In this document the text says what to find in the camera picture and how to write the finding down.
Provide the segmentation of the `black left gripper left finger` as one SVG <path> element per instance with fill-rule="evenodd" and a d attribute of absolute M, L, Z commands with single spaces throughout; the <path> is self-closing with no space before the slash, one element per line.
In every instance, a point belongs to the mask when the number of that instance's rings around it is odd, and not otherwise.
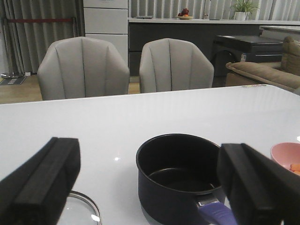
<path fill-rule="evenodd" d="M 76 138 L 51 138 L 0 182 L 2 225 L 55 225 L 81 168 Z"/>

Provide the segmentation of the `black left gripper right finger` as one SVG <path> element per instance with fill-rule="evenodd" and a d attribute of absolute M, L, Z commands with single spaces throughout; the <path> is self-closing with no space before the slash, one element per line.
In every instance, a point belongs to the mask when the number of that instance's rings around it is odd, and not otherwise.
<path fill-rule="evenodd" d="M 217 175 L 239 225 L 298 225 L 300 177 L 245 143 L 224 143 Z"/>

